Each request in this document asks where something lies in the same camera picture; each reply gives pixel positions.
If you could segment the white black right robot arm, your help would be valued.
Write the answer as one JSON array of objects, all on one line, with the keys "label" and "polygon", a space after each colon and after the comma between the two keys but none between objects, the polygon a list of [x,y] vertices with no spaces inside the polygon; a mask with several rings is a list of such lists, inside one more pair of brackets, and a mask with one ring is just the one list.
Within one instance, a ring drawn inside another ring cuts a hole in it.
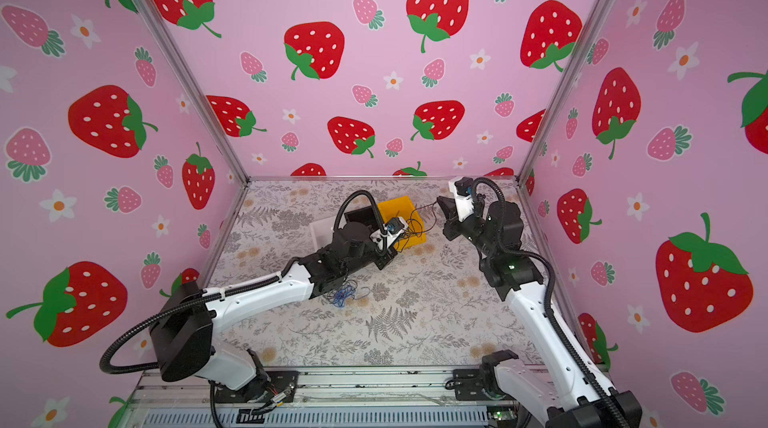
[{"label": "white black right robot arm", "polygon": [[551,378],[525,372],[509,351],[481,363],[485,390],[509,396],[544,427],[636,427],[642,408],[629,391],[618,391],[590,359],[553,303],[555,270],[542,255],[522,247],[519,206],[486,177],[450,181],[450,196],[437,203],[448,240],[466,238],[479,256],[488,284],[522,323]]}]

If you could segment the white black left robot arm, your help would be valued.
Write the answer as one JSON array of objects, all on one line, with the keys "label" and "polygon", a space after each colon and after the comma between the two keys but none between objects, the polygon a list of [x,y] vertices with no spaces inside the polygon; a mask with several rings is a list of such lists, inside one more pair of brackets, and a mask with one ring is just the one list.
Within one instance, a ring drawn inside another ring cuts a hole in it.
[{"label": "white black left robot arm", "polygon": [[[383,269],[397,254],[406,232],[402,218],[373,230],[360,222],[334,229],[331,242],[305,257],[294,257],[279,272],[220,288],[182,285],[163,310],[121,335],[104,352],[99,367],[106,374],[159,369],[166,382],[199,377],[241,390],[262,373],[257,355],[227,345],[221,333],[232,325],[281,305],[303,302],[336,291],[360,269]],[[156,359],[117,366],[112,358],[134,336],[148,332]]]}]

